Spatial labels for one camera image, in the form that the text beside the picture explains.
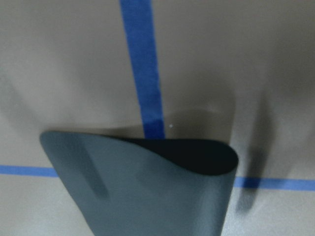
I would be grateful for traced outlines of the black mouse pad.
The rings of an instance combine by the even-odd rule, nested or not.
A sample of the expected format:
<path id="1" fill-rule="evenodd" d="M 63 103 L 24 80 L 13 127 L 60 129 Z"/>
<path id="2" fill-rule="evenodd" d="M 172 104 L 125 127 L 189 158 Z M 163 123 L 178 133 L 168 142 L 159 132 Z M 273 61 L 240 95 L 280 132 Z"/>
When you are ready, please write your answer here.
<path id="1" fill-rule="evenodd" d="M 229 145 L 62 131 L 40 143 L 94 235 L 221 235 L 239 163 Z"/>

